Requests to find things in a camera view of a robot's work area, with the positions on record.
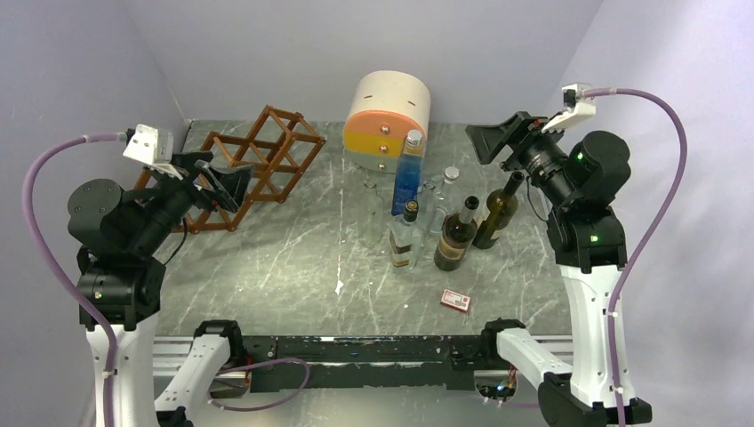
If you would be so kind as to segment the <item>brown wooden wine rack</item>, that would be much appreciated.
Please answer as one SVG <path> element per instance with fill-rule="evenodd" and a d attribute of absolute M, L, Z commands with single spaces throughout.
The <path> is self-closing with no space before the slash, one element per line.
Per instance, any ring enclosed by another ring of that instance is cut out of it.
<path fill-rule="evenodd" d="M 214 213 L 188 213 L 185 215 L 188 224 L 180 225 L 177 231 L 232 232 L 254 203 L 284 203 L 325 142 L 326 138 L 315 131 L 300 112 L 270 105 L 265 106 L 244 137 L 209 132 L 202 149 L 217 149 L 220 158 L 232 168 L 254 167 L 250 189 L 244 193 L 237 213 L 222 208 Z"/>

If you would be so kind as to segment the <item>clear bottle silver cap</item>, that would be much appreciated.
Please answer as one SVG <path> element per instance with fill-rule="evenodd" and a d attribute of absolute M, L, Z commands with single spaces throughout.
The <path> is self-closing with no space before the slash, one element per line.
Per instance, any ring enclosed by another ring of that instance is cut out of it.
<path fill-rule="evenodd" d="M 453 213 L 460 170 L 448 166 L 441 176 L 427 179 L 419 192 L 418 222 L 426 234 L 440 234 L 445 219 Z"/>

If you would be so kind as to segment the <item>clear bottle black gold label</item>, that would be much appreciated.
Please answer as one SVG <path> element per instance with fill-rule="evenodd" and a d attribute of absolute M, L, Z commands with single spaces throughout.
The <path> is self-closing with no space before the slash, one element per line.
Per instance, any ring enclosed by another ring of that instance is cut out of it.
<path fill-rule="evenodd" d="M 390 260 L 396 268 L 413 267 L 421 249 L 421 230 L 417 225 L 419 203 L 412 199 L 395 216 L 389 228 Z"/>

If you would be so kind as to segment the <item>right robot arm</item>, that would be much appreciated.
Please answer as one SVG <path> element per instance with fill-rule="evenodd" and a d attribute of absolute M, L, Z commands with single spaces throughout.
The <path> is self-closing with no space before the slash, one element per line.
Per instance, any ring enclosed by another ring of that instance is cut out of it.
<path fill-rule="evenodd" d="M 593 131 L 564 152 L 560 131 L 524 111 L 498 125 L 466 128 L 478 161 L 522 172 L 549 200 L 547 236 L 569 302 L 573 359 L 565 362 L 537 342 L 522 322 L 485 325 L 479 354 L 491 368 L 517 370 L 537 392 L 550 426 L 650 423 L 651 405 L 631 381 L 617 284 L 628 269 L 626 236 L 611 207 L 630 177 L 630 150 L 619 136 Z"/>

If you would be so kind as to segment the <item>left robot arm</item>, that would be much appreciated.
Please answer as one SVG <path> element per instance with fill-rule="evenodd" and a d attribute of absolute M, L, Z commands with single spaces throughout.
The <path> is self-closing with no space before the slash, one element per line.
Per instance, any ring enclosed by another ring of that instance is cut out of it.
<path fill-rule="evenodd" d="M 249 359 L 239 324 L 206 320 L 187 359 L 161 395 L 154 393 L 154 343 L 166 266 L 156 250 L 192 208 L 235 212 L 254 176 L 250 165 L 212 165 L 195 151 L 172 159 L 175 175 L 157 173 L 154 186 L 126 190 L 110 179 L 88 181 L 68 200 L 68 232 L 80 243 L 76 288 L 95 365 L 99 426 L 189 426 L 223 369 Z"/>

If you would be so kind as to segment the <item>olive green wine bottle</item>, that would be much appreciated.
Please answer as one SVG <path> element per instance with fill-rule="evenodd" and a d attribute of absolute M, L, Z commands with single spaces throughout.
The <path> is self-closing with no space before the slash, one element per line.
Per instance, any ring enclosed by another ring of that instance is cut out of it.
<path fill-rule="evenodd" d="M 517 190 L 524 182 L 520 171 L 510 174 L 503 188 L 493 190 L 487 197 L 484 209 L 476 220 L 477 234 L 472 245 L 478 249 L 493 247 L 518 210 Z"/>

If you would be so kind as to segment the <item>dark brown wine bottle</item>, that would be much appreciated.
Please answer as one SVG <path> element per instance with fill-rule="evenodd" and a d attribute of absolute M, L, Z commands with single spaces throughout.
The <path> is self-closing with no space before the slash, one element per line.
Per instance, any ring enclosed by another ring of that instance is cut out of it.
<path fill-rule="evenodd" d="M 457 213 L 444 222 L 441 237 L 434 253 L 434 263 L 442 271 L 457 270 L 477 234 L 475 216 L 480 201 L 476 196 L 468 196 Z"/>

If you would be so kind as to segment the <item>tall blue glass bottle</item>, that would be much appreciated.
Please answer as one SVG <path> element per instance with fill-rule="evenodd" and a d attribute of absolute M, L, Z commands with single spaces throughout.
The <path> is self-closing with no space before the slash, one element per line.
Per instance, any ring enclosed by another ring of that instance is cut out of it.
<path fill-rule="evenodd" d="M 391 214 L 404 211 L 405 203 L 415 199 L 421 181 L 421 165 L 424 153 L 424 135 L 420 129 L 410 130 L 398 157 L 395 173 Z"/>

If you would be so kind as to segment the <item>cylindrical drawer cabinet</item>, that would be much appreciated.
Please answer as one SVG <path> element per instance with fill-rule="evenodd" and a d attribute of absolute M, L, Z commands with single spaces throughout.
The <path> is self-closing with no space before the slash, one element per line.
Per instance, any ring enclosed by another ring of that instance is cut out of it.
<path fill-rule="evenodd" d="M 395 70 L 367 74 L 343 126 L 345 157 L 368 170 L 394 173 L 406 135 L 428 135 L 430 108 L 429 88 L 419 78 Z"/>

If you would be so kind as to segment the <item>small red white box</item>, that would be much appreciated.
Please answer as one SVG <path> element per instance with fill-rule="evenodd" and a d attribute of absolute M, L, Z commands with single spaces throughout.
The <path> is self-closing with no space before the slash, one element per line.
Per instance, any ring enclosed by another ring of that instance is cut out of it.
<path fill-rule="evenodd" d="M 459 312 L 467 313 L 470 307 L 470 297 L 450 289 L 445 289 L 440 297 L 440 304 Z"/>

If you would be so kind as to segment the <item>aluminium rail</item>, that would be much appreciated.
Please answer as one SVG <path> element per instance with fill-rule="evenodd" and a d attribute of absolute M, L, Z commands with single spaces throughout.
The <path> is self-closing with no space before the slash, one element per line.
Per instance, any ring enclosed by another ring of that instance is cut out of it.
<path fill-rule="evenodd" d="M 570 335 L 535 335 L 547 351 L 567 363 L 573 360 Z M 190 336 L 158 336 L 154 341 L 154 376 L 177 374 L 188 358 Z M 305 336 L 246 335 L 244 345 L 252 362 L 294 357 L 310 365 L 345 367 L 371 365 L 420 367 L 449 364 L 453 370 L 491 370 L 484 362 L 482 338 L 474 335 Z"/>

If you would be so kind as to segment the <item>black base frame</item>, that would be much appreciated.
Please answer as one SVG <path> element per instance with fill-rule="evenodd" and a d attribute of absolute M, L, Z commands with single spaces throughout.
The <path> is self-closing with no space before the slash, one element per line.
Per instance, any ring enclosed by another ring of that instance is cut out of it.
<path fill-rule="evenodd" d="M 250 392 L 443 387 L 473 391 L 476 375 L 507 372 L 492 334 L 230 336 L 223 375 L 238 372 Z"/>

